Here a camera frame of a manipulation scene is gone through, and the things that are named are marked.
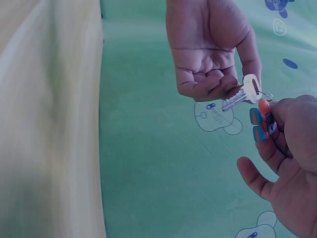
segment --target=silver key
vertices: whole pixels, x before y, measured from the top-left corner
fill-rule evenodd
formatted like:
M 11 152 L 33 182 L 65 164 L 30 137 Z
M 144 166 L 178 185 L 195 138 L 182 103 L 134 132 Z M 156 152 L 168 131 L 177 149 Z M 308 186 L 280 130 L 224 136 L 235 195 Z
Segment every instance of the silver key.
M 262 92 L 257 77 L 254 74 L 248 74 L 243 77 L 243 85 L 239 92 L 223 101 L 221 109 L 225 113 L 243 101 L 250 101 L 255 104 L 261 97 Z

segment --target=hand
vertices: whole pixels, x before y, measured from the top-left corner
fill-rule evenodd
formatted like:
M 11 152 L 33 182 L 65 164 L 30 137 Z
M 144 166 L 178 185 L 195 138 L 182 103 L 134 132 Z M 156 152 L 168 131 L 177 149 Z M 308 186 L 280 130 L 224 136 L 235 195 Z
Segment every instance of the hand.
M 254 31 L 231 0 L 167 0 L 166 29 L 180 94 L 197 102 L 236 94 L 235 48 L 243 75 L 261 84 Z
M 278 129 L 256 147 L 278 180 L 265 179 L 246 157 L 238 160 L 238 169 L 246 184 L 272 204 L 287 229 L 300 238 L 316 238 L 317 98 L 283 99 L 271 109 Z

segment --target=blue cartoon print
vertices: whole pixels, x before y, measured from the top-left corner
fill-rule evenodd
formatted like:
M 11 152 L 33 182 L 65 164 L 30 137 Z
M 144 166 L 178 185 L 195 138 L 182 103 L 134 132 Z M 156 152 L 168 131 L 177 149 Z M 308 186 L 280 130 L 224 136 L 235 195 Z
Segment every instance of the blue cartoon print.
M 289 2 L 294 2 L 295 0 L 265 0 L 265 4 L 271 11 L 278 11 L 281 17 L 287 18 L 288 14 L 286 11 L 286 6 Z
M 256 227 L 242 229 L 235 238 L 276 238 L 274 230 L 276 222 L 277 218 L 274 212 L 263 212 L 258 217 Z
M 196 103 L 194 115 L 198 126 L 204 131 L 223 129 L 229 135 L 242 131 L 242 123 L 234 117 L 233 111 L 224 113 L 221 110 L 222 100 Z

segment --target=metal ring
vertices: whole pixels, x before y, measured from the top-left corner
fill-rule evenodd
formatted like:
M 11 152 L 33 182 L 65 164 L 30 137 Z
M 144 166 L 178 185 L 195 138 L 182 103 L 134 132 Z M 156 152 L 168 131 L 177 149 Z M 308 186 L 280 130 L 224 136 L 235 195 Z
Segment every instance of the metal ring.
M 266 93 L 264 93 L 264 92 L 261 92 L 261 91 L 257 91 L 257 93 L 262 93 L 263 95 L 265 95 L 265 96 L 267 96 L 268 97 L 268 102 L 272 102 L 273 100 L 274 100 L 274 96 L 273 96 L 273 94 L 271 94 L 270 92 L 266 92 Z

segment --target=polka dot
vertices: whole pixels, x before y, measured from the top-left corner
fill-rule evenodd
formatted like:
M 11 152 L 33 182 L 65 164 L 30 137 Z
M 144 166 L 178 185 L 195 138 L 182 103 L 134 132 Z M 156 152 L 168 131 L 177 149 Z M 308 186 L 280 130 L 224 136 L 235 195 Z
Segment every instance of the polka dot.
M 298 69 L 298 65 L 295 62 L 291 61 L 290 59 L 283 59 L 283 62 L 286 66 L 290 68 Z

